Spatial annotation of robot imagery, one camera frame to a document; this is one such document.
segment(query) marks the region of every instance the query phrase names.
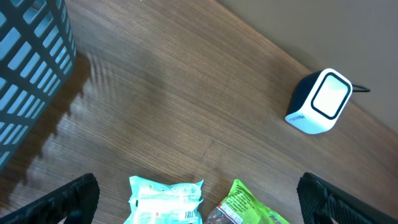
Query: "logo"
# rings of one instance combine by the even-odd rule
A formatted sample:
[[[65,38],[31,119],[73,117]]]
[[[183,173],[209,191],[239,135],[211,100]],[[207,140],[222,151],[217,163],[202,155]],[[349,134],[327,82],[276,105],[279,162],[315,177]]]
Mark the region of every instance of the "logo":
[[[290,118],[289,121],[296,121],[298,119],[305,119],[305,116],[301,114],[301,115],[295,116],[294,118]]]

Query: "black cord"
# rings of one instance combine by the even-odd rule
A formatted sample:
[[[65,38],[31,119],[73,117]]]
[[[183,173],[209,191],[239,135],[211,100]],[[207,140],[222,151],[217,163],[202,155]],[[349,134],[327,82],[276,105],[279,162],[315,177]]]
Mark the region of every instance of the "black cord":
[[[353,84],[353,87],[360,89],[360,90],[353,90],[353,93],[369,93],[371,91],[370,89],[359,85]]]

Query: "wooden surface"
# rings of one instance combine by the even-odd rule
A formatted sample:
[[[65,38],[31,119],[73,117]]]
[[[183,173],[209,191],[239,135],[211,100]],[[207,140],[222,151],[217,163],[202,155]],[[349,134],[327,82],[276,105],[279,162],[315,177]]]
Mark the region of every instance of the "wooden surface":
[[[215,1],[69,0],[75,72],[0,174],[0,215],[92,172],[93,223],[130,214],[129,176],[205,180],[203,218],[241,179],[302,223],[313,172],[398,218],[398,137],[352,103],[329,132],[284,121],[310,73]]]

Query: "light blue package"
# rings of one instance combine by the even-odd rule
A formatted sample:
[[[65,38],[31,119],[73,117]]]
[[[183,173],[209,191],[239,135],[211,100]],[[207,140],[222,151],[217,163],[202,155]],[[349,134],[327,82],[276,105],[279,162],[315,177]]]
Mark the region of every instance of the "light blue package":
[[[165,185],[142,177],[130,177],[131,214],[124,224],[202,224],[198,206],[201,186],[181,183]]]

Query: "gray basket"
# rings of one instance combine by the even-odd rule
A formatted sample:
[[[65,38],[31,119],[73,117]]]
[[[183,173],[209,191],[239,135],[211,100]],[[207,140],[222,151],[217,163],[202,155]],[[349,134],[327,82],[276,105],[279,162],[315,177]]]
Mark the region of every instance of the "gray basket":
[[[75,57],[63,0],[1,0],[0,170],[70,76]]]

